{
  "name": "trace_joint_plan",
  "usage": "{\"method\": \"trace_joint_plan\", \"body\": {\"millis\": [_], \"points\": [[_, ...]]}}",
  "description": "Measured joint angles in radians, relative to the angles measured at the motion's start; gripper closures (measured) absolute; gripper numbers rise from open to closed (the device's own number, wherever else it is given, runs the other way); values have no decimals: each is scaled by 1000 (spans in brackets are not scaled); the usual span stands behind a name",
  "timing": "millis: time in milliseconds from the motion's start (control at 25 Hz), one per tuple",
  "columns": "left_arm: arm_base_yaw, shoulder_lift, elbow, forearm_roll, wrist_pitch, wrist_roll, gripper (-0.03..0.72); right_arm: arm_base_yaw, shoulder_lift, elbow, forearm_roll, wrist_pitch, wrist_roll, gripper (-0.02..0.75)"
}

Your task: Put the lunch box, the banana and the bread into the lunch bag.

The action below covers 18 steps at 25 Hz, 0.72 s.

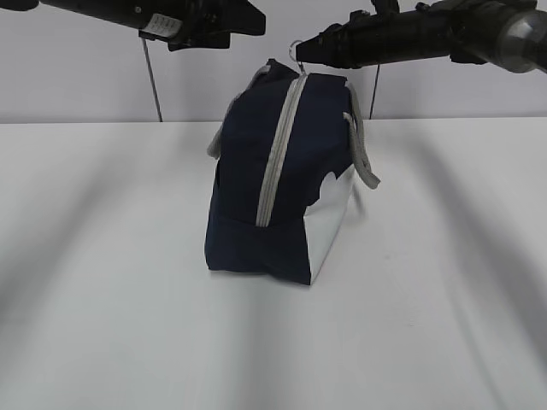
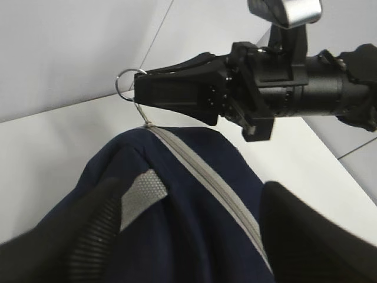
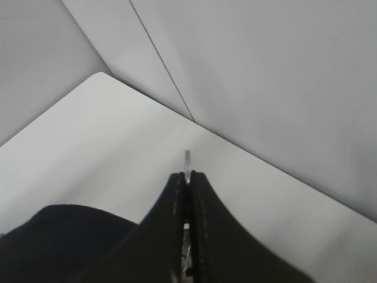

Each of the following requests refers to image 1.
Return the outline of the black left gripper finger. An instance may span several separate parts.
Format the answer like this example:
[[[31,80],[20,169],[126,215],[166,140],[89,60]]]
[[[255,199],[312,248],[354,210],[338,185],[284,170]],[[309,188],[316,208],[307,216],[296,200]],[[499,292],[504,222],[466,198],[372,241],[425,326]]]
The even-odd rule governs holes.
[[[200,32],[264,34],[266,15],[249,1],[205,1]]]
[[[203,30],[179,32],[179,49],[228,49],[231,34],[228,32],[207,32]]]

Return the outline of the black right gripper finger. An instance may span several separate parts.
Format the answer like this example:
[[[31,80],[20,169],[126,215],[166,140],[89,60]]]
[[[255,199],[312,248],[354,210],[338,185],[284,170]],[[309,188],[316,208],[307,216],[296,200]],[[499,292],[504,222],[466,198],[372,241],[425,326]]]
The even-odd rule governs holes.
[[[296,59],[299,62],[340,67],[337,30],[325,30],[299,43],[296,46]]]

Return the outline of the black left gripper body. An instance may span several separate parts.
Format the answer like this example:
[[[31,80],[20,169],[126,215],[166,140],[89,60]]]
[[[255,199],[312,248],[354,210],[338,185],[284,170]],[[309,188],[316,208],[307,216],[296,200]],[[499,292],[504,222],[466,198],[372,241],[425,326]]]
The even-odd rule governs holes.
[[[143,6],[141,39],[161,41],[169,51],[184,50],[205,9],[204,1],[147,1]]]

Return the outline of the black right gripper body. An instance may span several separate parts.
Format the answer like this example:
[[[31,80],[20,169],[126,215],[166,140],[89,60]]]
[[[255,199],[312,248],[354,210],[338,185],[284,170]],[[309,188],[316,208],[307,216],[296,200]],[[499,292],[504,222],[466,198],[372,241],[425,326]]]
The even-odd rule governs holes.
[[[389,17],[350,14],[334,32],[333,66],[361,68],[378,63],[417,60],[421,52],[422,14],[403,12]]]

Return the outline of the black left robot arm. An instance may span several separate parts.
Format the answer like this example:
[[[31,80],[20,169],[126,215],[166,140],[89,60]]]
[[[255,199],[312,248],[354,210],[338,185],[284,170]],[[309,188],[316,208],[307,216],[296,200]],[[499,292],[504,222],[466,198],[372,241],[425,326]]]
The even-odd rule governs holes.
[[[266,15],[248,1],[80,0],[46,4],[131,27],[143,39],[166,43],[170,51],[226,50],[233,34],[258,37],[266,32]]]

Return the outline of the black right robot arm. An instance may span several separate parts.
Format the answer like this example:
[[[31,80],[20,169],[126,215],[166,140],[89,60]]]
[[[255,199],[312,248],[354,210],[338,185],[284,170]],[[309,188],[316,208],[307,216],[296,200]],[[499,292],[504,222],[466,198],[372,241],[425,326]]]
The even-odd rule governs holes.
[[[511,73],[546,69],[546,13],[535,1],[419,2],[403,12],[375,1],[374,14],[356,10],[296,45],[300,62],[341,69],[449,57],[490,63]]]

